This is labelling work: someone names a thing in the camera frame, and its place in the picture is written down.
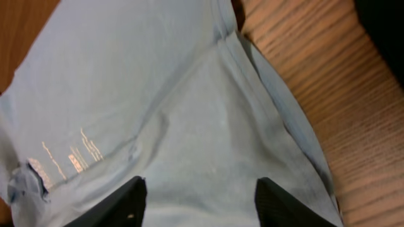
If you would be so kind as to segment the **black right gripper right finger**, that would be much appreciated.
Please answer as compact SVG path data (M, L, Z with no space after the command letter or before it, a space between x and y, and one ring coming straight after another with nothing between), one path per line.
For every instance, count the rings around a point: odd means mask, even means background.
M260 227L335 227L267 177L256 182Z

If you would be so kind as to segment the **light blue printed t-shirt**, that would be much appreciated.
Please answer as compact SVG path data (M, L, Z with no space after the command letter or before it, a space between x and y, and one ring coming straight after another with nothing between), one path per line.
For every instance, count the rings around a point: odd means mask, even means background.
M15 226L66 226L136 176L142 226L260 226L263 177L343 224L307 117L230 1L61 1L1 95Z

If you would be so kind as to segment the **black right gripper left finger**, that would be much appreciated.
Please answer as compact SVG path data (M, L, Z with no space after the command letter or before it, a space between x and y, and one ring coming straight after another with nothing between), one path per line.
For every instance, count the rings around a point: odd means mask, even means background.
M141 227L146 196L145 179L133 177L66 227Z

